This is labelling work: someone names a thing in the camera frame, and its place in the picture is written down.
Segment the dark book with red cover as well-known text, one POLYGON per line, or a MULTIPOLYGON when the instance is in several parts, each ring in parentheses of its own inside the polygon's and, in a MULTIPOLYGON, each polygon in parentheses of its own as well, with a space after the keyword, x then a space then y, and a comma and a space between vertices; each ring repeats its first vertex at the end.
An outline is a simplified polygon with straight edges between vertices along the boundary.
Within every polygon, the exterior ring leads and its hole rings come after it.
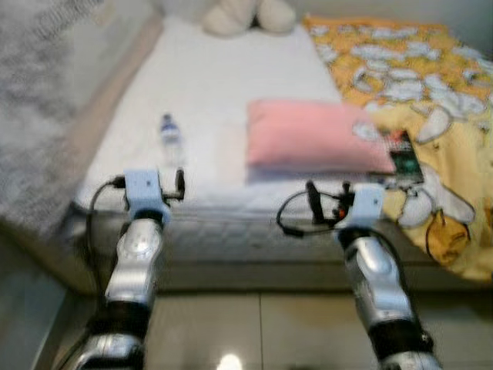
POLYGON ((387 148, 394 162, 394 182, 398 187, 417 186, 424 182, 421 163, 406 130, 390 130, 385 133, 387 148))

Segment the pink pillow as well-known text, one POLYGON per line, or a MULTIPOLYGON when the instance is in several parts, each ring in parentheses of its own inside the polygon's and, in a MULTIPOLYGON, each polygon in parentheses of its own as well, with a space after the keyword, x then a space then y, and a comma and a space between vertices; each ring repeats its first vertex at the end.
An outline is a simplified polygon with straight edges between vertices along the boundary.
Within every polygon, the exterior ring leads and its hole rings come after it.
POLYGON ((258 170, 392 173, 373 116, 352 103, 257 99, 247 106, 246 164, 258 170))

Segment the clear plastic water bottle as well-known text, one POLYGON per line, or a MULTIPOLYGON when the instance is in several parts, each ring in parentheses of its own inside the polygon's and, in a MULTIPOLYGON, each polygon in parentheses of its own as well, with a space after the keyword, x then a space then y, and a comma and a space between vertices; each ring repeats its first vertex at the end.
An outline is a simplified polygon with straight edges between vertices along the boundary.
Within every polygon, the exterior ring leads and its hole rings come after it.
POLYGON ((159 138, 162 142, 163 162, 173 168, 186 165, 183 135, 172 114, 165 113, 159 124, 159 138))

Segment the grey bed base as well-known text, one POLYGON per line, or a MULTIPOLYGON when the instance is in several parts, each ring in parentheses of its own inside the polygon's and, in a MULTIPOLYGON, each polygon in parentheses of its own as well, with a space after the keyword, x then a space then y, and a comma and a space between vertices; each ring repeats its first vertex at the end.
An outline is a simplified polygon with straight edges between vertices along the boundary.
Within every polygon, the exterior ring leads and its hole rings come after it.
MULTIPOLYGON (((480 284, 464 281, 439 267, 412 264, 404 269, 408 287, 416 291, 466 291, 480 284)), ((179 291, 347 291, 345 268, 340 264, 179 264, 159 268, 157 288, 179 291)))

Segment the white quilted mattress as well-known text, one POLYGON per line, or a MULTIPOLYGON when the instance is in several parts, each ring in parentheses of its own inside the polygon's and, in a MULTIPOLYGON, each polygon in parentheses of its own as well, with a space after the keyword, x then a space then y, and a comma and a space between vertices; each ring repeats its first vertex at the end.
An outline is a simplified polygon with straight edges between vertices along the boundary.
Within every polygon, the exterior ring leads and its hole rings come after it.
POLYGON ((265 99, 341 103, 334 79, 310 36, 253 34, 219 39, 183 20, 169 20, 123 95, 96 157, 72 203, 67 232, 84 242, 89 201, 124 170, 175 169, 159 134, 169 114, 182 133, 187 195, 166 226, 170 267, 258 265, 341 268, 342 250, 328 235, 289 237, 276 226, 285 200, 286 224, 310 219, 302 190, 312 179, 323 191, 365 173, 293 173, 249 163, 250 106, 265 99))

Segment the grey printed headboard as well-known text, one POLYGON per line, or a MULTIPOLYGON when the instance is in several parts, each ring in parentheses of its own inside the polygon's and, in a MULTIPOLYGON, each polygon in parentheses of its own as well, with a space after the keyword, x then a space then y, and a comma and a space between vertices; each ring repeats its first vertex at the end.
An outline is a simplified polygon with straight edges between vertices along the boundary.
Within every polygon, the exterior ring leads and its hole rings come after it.
POLYGON ((0 224, 60 225, 163 16, 150 0, 0 0, 0 224))

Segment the beige plush toy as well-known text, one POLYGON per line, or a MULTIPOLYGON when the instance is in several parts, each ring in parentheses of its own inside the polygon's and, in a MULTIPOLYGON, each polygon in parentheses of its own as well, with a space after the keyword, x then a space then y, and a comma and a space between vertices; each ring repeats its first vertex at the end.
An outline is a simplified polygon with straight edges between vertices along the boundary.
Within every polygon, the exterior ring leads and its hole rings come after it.
POLYGON ((250 29, 272 35, 290 34, 298 12, 286 0, 218 0, 204 15, 202 29, 218 38, 235 38, 250 29))

